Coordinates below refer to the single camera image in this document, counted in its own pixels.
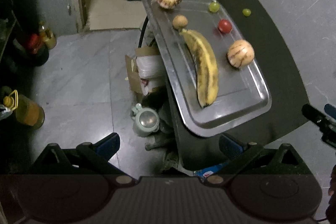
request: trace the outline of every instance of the ripe banana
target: ripe banana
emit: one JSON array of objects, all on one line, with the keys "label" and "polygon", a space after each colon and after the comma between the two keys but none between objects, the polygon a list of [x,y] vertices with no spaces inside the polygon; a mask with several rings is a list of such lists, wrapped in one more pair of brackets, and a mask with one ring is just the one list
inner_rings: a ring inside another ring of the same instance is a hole
[{"label": "ripe banana", "polygon": [[201,107],[211,105],[218,93],[218,68],[215,54],[206,38],[194,30],[181,30],[197,73],[197,96]]}]

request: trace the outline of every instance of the red fruit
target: red fruit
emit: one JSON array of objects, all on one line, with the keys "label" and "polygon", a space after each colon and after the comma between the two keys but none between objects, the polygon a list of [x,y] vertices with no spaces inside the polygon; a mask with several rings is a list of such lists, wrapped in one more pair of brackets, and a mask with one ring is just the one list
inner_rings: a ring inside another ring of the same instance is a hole
[{"label": "red fruit", "polygon": [[221,19],[218,23],[218,29],[223,33],[229,33],[232,30],[232,25],[227,19]]}]

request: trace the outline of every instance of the black table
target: black table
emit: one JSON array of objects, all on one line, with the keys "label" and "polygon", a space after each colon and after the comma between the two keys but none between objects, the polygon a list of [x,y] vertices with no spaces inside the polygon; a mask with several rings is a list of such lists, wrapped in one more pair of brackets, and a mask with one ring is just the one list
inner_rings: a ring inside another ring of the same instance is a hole
[{"label": "black table", "polygon": [[[252,44],[272,95],[272,107],[267,113],[226,133],[243,142],[266,145],[307,122],[301,114],[301,107],[308,103],[306,90],[286,43],[261,3],[258,0],[218,1]],[[251,9],[249,17],[243,16],[244,8]],[[170,85],[167,87],[184,168],[200,170],[223,162],[225,158],[218,147],[219,135],[200,138],[190,132],[181,120]]]}]

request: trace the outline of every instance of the metal tray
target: metal tray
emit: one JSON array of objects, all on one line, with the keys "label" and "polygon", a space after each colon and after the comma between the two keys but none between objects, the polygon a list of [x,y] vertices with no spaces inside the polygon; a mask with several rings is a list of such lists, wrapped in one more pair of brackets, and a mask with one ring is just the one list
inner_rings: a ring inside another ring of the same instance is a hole
[{"label": "metal tray", "polygon": [[[271,108],[271,95],[256,60],[243,69],[233,68],[227,50],[238,39],[244,39],[227,11],[208,11],[214,0],[182,0],[173,10],[161,8],[156,0],[142,0],[153,28],[168,78],[185,126],[201,137],[211,137],[247,122]],[[176,15],[185,15],[187,29],[200,32],[209,41],[218,66],[219,91],[216,101],[201,108],[197,99],[197,77],[191,54],[172,27]],[[220,19],[232,23],[230,34],[217,28]]]}]

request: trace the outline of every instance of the plastic bag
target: plastic bag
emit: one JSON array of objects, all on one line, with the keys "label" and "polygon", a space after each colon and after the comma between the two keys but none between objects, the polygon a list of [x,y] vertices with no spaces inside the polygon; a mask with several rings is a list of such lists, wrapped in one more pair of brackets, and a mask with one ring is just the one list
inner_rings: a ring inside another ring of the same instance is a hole
[{"label": "plastic bag", "polygon": [[151,23],[147,23],[147,28],[145,30],[145,33],[143,35],[143,41],[146,43],[147,46],[152,45],[152,41],[155,40],[155,36],[152,30]]},{"label": "plastic bag", "polygon": [[139,76],[142,79],[164,76],[166,72],[161,55],[137,57],[136,64]]},{"label": "plastic bag", "polygon": [[13,111],[10,108],[5,107],[4,105],[0,104],[0,121],[3,120],[3,119],[6,119],[12,113],[13,113]]},{"label": "plastic bag", "polygon": [[156,77],[149,80],[141,80],[141,90],[143,95],[147,95],[148,93],[152,92],[152,90],[158,86],[165,85],[164,77]]}]

